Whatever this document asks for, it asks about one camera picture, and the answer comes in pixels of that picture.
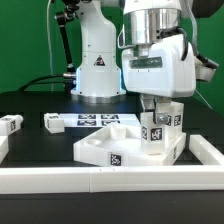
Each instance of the black tabletop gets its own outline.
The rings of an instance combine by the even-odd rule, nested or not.
[[[201,134],[224,150],[224,118],[193,98],[185,104],[183,129]],[[9,136],[4,167],[90,166],[73,161],[73,143],[96,128],[66,128],[51,135],[44,127],[45,113],[134,113],[142,109],[138,95],[126,101],[89,105],[60,92],[0,94],[0,115],[21,114],[22,129]],[[176,164],[198,164],[187,151]],[[224,191],[111,192],[82,194],[0,195],[1,223],[223,223]]]

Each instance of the white cylinder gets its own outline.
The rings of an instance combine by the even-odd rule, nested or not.
[[[123,140],[126,138],[126,127],[119,125],[119,124],[114,124],[110,126],[110,138],[112,140]]]

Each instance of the black cable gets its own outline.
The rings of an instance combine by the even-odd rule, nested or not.
[[[204,57],[199,52],[198,52],[198,55],[197,55],[197,59],[200,60],[203,63],[203,65],[205,67],[207,67],[207,68],[217,69],[219,67],[219,64],[218,63],[212,61],[209,58]]]
[[[53,78],[63,78],[63,75],[48,75],[48,76],[42,76],[36,79],[31,80],[30,82],[28,82],[27,84],[21,86],[18,91],[23,92],[28,86],[30,86],[30,84],[32,83],[36,83],[38,81],[42,81],[42,80],[46,80],[46,79],[53,79]]]
[[[20,88],[18,91],[24,92],[24,90],[26,88],[28,88],[29,86],[33,86],[33,85],[46,85],[46,84],[64,84],[64,82],[34,82],[34,83],[29,83],[27,85],[24,85],[23,88]]]
[[[180,27],[177,28],[177,32],[180,33],[180,34],[183,34],[183,37],[184,37],[184,53],[181,57],[181,60],[185,61],[185,59],[187,58],[188,48],[189,48],[187,33],[185,32],[184,29],[182,29]]]
[[[182,34],[184,37],[184,52],[181,57],[181,60],[185,61],[185,59],[187,58],[189,45],[188,45],[187,33],[184,31],[184,29],[180,27],[173,27],[170,29],[163,30],[160,33],[160,38],[166,38],[176,34]]]

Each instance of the cable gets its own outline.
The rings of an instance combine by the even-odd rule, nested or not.
[[[50,57],[50,71],[51,75],[54,72],[54,66],[53,66],[53,55],[52,55],[52,44],[51,44],[51,29],[50,29],[50,5],[51,1],[49,0],[47,4],[47,39],[48,39],[48,48],[49,48],[49,57]]]
[[[185,59],[187,58],[187,54],[188,54],[188,49],[189,49],[189,44],[188,44],[188,39],[187,39],[187,33],[180,27],[177,27],[177,31],[179,33],[181,33],[184,37],[184,53],[181,57],[182,61],[185,61]]]
[[[39,82],[39,81],[42,81],[42,80],[46,80],[46,79],[54,79],[54,78],[63,78],[63,75],[48,75],[48,76],[43,76],[43,77],[40,77],[40,78],[36,78],[36,79],[33,79],[32,81],[28,82],[27,84],[23,85],[22,87],[20,87],[18,89],[18,91],[21,91],[23,92],[28,86],[30,86],[31,84],[34,84],[36,82]]]
[[[202,98],[202,100],[205,102],[205,104],[211,109],[213,110],[212,106],[208,103],[208,101],[202,96],[201,93],[199,93],[199,91],[196,89],[195,92]]]
[[[184,2],[185,2],[185,5],[186,5],[188,14],[190,16],[192,26],[193,26],[192,48],[193,48],[193,51],[194,51],[194,55],[197,56],[199,54],[199,52],[198,52],[198,25],[197,25],[197,21],[194,17],[194,14],[191,10],[189,0],[184,0]]]
[[[45,85],[45,84],[64,84],[64,82],[36,82],[36,83],[29,83],[26,86],[24,86],[24,88],[22,90],[20,90],[21,92],[23,92],[26,88],[28,88],[29,86],[33,86],[33,85]]]

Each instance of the warning label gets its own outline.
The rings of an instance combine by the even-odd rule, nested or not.
[[[102,58],[101,55],[97,58],[94,66],[105,66],[105,63],[104,63],[103,58]]]

